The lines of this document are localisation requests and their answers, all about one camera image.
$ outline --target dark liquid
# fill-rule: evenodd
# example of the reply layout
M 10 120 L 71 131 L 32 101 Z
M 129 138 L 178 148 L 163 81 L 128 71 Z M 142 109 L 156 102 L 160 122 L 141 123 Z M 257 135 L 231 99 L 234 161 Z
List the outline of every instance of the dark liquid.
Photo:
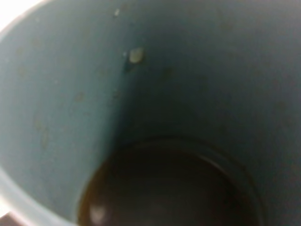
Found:
M 82 196 L 80 226 L 258 226 L 247 197 L 196 155 L 147 148 L 112 155 Z

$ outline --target white speck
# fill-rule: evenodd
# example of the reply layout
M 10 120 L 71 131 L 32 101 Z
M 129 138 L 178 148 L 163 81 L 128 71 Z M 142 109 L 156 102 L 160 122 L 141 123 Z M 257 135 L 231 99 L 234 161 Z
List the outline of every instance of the white speck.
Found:
M 90 218 L 91 221 L 98 225 L 103 222 L 105 217 L 105 208 L 103 206 L 91 206 L 90 207 Z
M 130 51 L 129 61 L 132 64 L 140 63 L 144 58 L 144 49 L 143 48 L 135 48 Z
M 118 16 L 119 16 L 119 13 L 120 13 L 120 9 L 118 8 L 118 9 L 115 10 L 114 16 L 115 16 L 115 17 L 118 17 Z

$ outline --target coffee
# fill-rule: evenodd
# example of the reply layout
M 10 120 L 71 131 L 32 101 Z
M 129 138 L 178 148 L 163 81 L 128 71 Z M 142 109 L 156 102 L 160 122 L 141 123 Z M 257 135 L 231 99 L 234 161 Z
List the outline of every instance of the coffee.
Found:
M 79 206 L 80 226 L 258 226 L 248 198 L 199 156 L 126 149 L 99 168 Z

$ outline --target residue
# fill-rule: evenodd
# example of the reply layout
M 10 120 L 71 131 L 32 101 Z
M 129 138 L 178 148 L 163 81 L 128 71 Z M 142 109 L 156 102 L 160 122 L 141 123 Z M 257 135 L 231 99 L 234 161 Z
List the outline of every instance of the residue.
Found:
M 23 55 L 23 53 L 24 53 L 24 49 L 22 47 L 17 48 L 16 55 L 18 57 L 20 57 L 21 55 Z
M 231 32 L 234 28 L 235 18 L 233 15 L 225 15 L 225 13 L 220 9 L 216 9 L 217 16 L 220 20 L 220 29 L 223 32 Z
M 115 12 L 114 12 L 114 17 L 118 17 L 119 16 L 119 13 L 120 13 L 120 9 L 116 9 Z
M 102 206 L 91 206 L 90 207 L 90 219 L 93 224 L 99 225 L 105 218 L 105 208 Z
M 35 48 L 41 47 L 41 41 L 38 38 L 33 38 L 32 39 L 32 46 Z
M 45 150 L 45 149 L 47 149 L 48 144 L 49 144 L 49 129 L 48 129 L 48 127 L 46 127 L 42 131 L 41 146 Z
M 172 78 L 174 70 L 172 67 L 166 67 L 162 71 L 162 81 L 167 81 Z
M 129 62 L 132 64 L 139 64 L 143 61 L 145 57 L 144 48 L 135 48 L 132 49 L 129 53 Z
M 115 89 L 113 92 L 113 99 L 118 99 L 120 97 L 121 93 L 118 89 Z
M 74 101 L 75 102 L 82 102 L 85 99 L 85 94 L 83 92 L 79 92 L 78 94 L 75 95 Z
M 18 67 L 18 74 L 19 74 L 19 76 L 20 77 L 25 77 L 25 75 L 26 75 L 26 68 L 25 68 L 25 66 L 19 66 Z

